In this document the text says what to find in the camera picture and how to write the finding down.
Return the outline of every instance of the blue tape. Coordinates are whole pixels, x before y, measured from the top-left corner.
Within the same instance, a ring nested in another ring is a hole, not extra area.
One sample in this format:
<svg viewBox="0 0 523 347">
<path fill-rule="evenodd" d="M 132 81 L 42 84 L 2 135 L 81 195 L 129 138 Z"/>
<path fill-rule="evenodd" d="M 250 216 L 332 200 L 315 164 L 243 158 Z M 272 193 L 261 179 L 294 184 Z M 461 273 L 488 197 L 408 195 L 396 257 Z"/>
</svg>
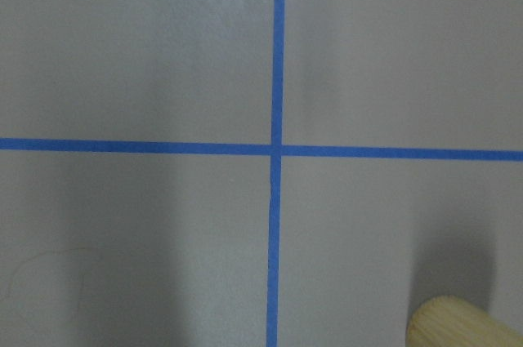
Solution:
<svg viewBox="0 0 523 347">
<path fill-rule="evenodd" d="M 523 151 L 482 149 L 402 149 L 390 147 L 338 147 L 285 145 L 288 157 L 446 159 L 465 161 L 523 161 Z"/>
<path fill-rule="evenodd" d="M 272 150 L 269 145 L 14 138 L 0 138 L 0 149 L 83 153 L 193 153 L 208 155 L 266 156 L 270 155 Z"/>
<path fill-rule="evenodd" d="M 277 347 L 278 345 L 279 213 L 284 107 L 284 22 L 285 0 L 274 0 L 266 347 Z"/>
</svg>

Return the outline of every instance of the beige ridged object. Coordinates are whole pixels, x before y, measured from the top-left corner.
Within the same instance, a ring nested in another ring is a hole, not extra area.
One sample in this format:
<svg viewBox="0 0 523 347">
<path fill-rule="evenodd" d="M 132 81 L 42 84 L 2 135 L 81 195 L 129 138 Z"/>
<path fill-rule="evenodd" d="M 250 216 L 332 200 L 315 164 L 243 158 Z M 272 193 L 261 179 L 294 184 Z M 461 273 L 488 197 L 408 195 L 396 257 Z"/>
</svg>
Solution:
<svg viewBox="0 0 523 347">
<path fill-rule="evenodd" d="M 523 336 L 456 296 L 421 305 L 407 327 L 407 347 L 523 347 Z"/>
</svg>

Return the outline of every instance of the yellow cylindrical object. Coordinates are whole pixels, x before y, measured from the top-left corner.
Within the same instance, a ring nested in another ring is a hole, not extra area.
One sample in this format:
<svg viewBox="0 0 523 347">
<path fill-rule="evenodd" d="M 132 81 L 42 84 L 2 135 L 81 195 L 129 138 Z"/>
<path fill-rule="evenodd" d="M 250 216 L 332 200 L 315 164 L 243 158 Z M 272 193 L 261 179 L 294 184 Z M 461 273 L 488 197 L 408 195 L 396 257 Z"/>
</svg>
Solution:
<svg viewBox="0 0 523 347">
<path fill-rule="evenodd" d="M 523 347 L 523 336 L 456 296 L 438 296 L 416 310 L 407 347 Z"/>
</svg>

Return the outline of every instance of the vertical blue line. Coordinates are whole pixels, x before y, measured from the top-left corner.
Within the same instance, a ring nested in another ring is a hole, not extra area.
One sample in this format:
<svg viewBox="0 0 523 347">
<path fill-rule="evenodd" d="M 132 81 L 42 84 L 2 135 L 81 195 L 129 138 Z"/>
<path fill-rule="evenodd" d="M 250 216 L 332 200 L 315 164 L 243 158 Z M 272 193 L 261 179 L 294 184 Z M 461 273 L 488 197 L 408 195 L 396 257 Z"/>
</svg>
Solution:
<svg viewBox="0 0 523 347">
<path fill-rule="evenodd" d="M 266 347 L 278 345 L 279 209 L 284 106 L 285 0 L 274 0 Z"/>
</svg>

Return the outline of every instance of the grid square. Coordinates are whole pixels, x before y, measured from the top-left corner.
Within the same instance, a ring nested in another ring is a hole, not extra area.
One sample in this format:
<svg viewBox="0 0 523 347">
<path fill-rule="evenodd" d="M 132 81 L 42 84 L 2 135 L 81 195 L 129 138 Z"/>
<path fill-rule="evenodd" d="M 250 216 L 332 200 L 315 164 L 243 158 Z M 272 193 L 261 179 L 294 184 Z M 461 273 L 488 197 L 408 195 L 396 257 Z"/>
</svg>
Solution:
<svg viewBox="0 0 523 347">
<path fill-rule="evenodd" d="M 279 345 L 404 345 L 409 303 L 452 291 L 523 331 L 522 176 L 504 162 L 286 158 Z"/>
<path fill-rule="evenodd" d="M 272 0 L 0 0 L 2 137 L 268 143 Z"/>
<path fill-rule="evenodd" d="M 521 0 L 287 0 L 284 143 L 523 148 Z"/>
<path fill-rule="evenodd" d="M 2 346 L 264 345 L 268 158 L 0 153 Z"/>
</svg>

